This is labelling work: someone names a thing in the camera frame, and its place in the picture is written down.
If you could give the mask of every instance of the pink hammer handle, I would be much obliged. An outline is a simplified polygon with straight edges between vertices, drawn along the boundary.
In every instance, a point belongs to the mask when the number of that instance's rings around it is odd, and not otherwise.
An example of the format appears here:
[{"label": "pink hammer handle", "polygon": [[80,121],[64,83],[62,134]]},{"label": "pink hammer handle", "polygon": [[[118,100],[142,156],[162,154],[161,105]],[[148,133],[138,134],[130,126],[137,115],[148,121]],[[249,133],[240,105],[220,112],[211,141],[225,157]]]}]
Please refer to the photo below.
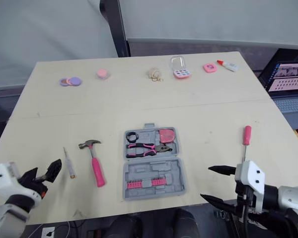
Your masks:
[{"label": "pink hammer handle", "polygon": [[249,145],[251,133],[252,133],[252,127],[250,125],[247,125],[244,129],[243,145]]},{"label": "pink hammer handle", "polygon": [[97,187],[102,187],[105,185],[105,179],[103,176],[103,173],[100,168],[99,161],[96,157],[93,157],[91,160],[91,164],[93,166],[96,182],[97,182]]}]

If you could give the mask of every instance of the laptop keyboard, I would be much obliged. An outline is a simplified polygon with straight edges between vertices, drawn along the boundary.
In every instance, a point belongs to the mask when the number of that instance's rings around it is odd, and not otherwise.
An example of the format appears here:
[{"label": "laptop keyboard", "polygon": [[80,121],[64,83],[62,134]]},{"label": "laptop keyboard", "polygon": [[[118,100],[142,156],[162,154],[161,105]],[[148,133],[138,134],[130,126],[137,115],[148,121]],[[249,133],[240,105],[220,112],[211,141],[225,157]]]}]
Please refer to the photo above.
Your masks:
[{"label": "laptop keyboard", "polygon": [[298,112],[298,98],[274,100],[274,102],[282,113]]}]

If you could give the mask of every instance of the power outlet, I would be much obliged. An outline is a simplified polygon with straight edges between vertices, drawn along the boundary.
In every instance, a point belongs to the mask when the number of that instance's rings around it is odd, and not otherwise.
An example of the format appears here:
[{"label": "power outlet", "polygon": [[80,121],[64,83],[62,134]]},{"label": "power outlet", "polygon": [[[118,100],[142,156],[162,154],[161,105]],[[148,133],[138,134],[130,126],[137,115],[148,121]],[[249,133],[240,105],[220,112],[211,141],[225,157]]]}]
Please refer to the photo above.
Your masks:
[{"label": "power outlet", "polygon": [[[42,235],[41,238],[53,238],[54,237],[54,231],[55,227],[44,227],[42,229]],[[47,233],[52,232],[52,235],[50,237],[47,236]]]}]

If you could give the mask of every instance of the black ring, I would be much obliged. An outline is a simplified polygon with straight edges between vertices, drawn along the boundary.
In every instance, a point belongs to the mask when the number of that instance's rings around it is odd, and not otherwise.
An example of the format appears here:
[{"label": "black ring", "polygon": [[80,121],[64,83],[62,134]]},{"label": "black ring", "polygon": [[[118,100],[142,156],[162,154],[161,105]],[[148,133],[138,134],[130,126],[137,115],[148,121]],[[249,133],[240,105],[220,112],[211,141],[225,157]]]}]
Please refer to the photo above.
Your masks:
[{"label": "black ring", "polygon": [[[130,139],[130,136],[132,135],[135,135],[136,136],[136,139],[135,140],[131,140]],[[129,143],[135,143],[138,139],[139,139],[139,136],[137,133],[135,132],[129,132],[127,135],[126,135],[126,139],[128,140]]]}]

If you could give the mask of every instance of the hammer head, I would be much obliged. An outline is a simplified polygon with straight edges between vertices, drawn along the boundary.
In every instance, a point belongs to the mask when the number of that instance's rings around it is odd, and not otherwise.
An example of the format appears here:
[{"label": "hammer head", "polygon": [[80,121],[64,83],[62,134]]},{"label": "hammer head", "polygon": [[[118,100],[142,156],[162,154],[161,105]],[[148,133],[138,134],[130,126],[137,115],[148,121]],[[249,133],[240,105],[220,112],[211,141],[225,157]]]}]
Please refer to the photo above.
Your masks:
[{"label": "hammer head", "polygon": [[78,144],[78,147],[80,149],[85,148],[86,146],[91,147],[95,143],[101,143],[101,142],[99,140],[87,140],[87,141],[85,141],[85,143]]}]

